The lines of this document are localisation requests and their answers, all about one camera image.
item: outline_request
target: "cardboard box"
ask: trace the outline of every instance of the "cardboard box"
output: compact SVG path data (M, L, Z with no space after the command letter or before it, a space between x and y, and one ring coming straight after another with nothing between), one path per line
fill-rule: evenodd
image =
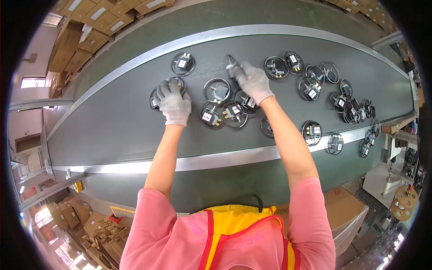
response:
M324 204L336 253L339 255L353 241L369 208L343 187L337 187L324 193ZM288 224L289 203L277 206L275 214L282 218L284 224ZM287 235L287 232L288 226L284 226L284 235Z
M108 41L108 39L109 36L90 27L90 30L86 29L81 34L78 48L81 50L89 51L91 53L95 53Z
M89 51L77 49L64 70L78 72L79 69L92 57L92 55L93 54Z
M92 214L92 209L90 205L85 201L77 198L73 198L68 202L72 205L72 208L75 210L75 213L78 216L81 224L85 225L87 223L87 220L89 220L89 217Z
M117 18L117 20L113 21L110 25L108 25L102 32L109 36L112 36L120 29L133 22L134 18L135 16L131 12L123 14L122 16Z
M49 71L63 72L75 53L76 47L81 36L83 24L68 19L54 44L53 51L49 60Z
M108 218L106 215L93 211L89 219L84 225L84 231L89 235L93 236L95 230L99 228L99 221Z
M110 10L110 12L115 16L120 17L140 4L140 0L117 0L115 6Z
M344 10L346 10L346 11L352 13L352 14L356 14L356 13L359 11L359 9L356 8L356 6L354 6L354 5L351 4L351 3L346 2L345 0L339 0L339 1L336 3L336 6L341 7L341 8L343 8Z
M101 0L90 12L81 20L86 25L92 26L101 18L108 10L115 5L115 0Z
M79 219L76 216L72 206L68 202L62 201L58 204L58 206L60 207L67 224L69 224L69 227L73 228L79 224Z
M83 0L75 11L72 13L70 18L77 22L81 22L85 16L96 6L96 4L90 0Z
M57 227L60 230L63 230L67 227L67 221L63 215L63 213L60 210L60 207L55 203L52 202L49 205L47 205L48 210L51 213L51 216L53 217L55 223L57 224Z
M69 0L58 0L54 7L51 9L52 13L60 14L64 6L67 4Z
M69 0L64 8L60 11L61 15L72 16L73 12L79 7L84 0Z
M141 15L147 14L150 11L156 10L160 7L174 3L174 0L148 0L135 7Z
M98 31L103 31L110 25L113 21L117 20L117 16L112 14L111 12L107 12L102 15L93 25L92 27Z

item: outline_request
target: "cardboard pieces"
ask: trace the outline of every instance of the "cardboard pieces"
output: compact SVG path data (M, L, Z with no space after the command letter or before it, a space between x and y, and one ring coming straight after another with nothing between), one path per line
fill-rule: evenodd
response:
M86 29L82 32L81 38L79 39L78 48L95 53L108 41L108 39L109 36L90 27L90 29Z
M63 213L60 210L60 207L55 203L52 202L49 205L47 205L48 210L51 213L51 216L53 217L55 223L57 224L57 227L60 230L63 230L67 227L67 221L63 215Z
M76 216L72 206L67 201L62 201L58 204L60 207L61 212L64 215L64 218L67 221L67 224L69 224L69 227L73 228L76 225L79 224L79 219Z
M101 0L90 12L81 20L86 25L92 26L95 22L106 14L115 5L115 0Z
M324 204L335 242L336 254L343 253L353 241L366 217L368 207L343 187L324 193ZM284 222L284 235L288 232L289 203L277 206L275 212Z
M91 52L77 49L64 70L78 72L78 70L92 57L92 55Z
M84 231L89 236L93 236L94 232L99 228L99 222L106 218L108 218L108 216L93 211L84 225Z
M135 19L135 15L132 12L128 12L123 14L117 20L113 21L110 25L108 25L102 33L105 33L109 36L112 36L116 32L120 31L123 27L127 26Z
M138 11L141 15L144 15L172 3L174 3L174 0L148 0L143 1L142 4L136 6L135 10Z
M72 208L75 210L76 215L78 216L81 224L85 225L87 220L92 214L92 209L88 203L83 200L73 198L68 201Z

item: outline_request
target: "hand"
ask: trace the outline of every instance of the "hand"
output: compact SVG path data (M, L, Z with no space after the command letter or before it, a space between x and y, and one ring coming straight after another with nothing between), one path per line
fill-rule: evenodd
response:
M186 126L187 119L192 112L191 97L188 93L181 96L176 79L171 78L169 82L168 80L162 81L154 98L159 110L166 117L165 125Z
M247 62L243 62L242 65L246 76L239 75L236 80L241 89L253 98L258 106L265 98L274 96L269 87L269 79L262 69L253 67Z

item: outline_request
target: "wall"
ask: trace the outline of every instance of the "wall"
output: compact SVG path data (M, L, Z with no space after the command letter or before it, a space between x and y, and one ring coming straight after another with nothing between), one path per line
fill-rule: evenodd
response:
M48 61L55 40L60 29L42 25L38 28L33 39L24 54L23 59L29 58L30 54L37 53L35 63L23 61L15 72L11 102L19 102L30 99L48 98L49 87L21 88L21 80L25 76L46 76ZM15 140L28 135L41 133L42 111L30 110L11 112L8 119L8 137L14 151Z

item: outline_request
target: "white label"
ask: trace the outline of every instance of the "white label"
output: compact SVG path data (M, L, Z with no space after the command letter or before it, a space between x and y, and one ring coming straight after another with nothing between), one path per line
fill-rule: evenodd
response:
M250 98L249 101L248 101L248 106L251 107L251 108L254 108L255 104L256 104L255 101L252 98Z
M163 3L163 2L165 2L165 0L155 0L153 2L148 3L146 6L149 9L151 9L152 7L157 6L157 5L159 5L159 4Z
M240 113L240 111L237 109L237 106L233 106L232 111L234 112L234 114Z
M124 24L123 21L119 21L118 23L116 23L113 27L111 27L111 31L115 31L117 30L117 28L119 28L120 26L122 26Z
M316 93L314 90L311 90L311 91L309 92L309 96L310 96L311 98L314 98L316 95L317 95L317 93Z
M90 17L90 19L96 20L106 10L107 10L106 8L101 7L101 9L99 9L98 11L96 11L96 13L93 14L93 16Z
M179 67L185 67L186 66L186 61L185 60L180 60L180 62L178 63Z
M295 58L294 55L290 55L289 58L291 59L291 61L292 61L293 63L297 62L297 59Z
M203 119L204 121L210 122L210 119L212 119L212 115L205 112L201 119Z
M72 5L70 5L70 7L68 8L68 10L73 11L80 3L82 0L75 0Z

